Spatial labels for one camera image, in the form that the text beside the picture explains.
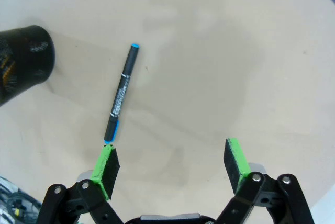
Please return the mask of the green-padded black right gripper left finger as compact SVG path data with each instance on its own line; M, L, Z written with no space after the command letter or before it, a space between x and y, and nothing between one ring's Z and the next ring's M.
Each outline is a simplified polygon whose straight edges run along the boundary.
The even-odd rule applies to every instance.
M108 203L119 168L116 148L103 146L90 178L76 182L70 188L62 184L48 188L37 223L78 223L80 216L86 213L95 223L122 223Z

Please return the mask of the green-padded black right gripper right finger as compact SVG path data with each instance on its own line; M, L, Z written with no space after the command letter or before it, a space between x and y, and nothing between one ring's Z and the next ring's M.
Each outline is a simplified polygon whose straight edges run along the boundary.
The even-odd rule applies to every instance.
M235 138L225 142L224 165L234 193L216 223L245 223L254 207L264 207L273 223L314 223L298 179L277 179L252 171Z

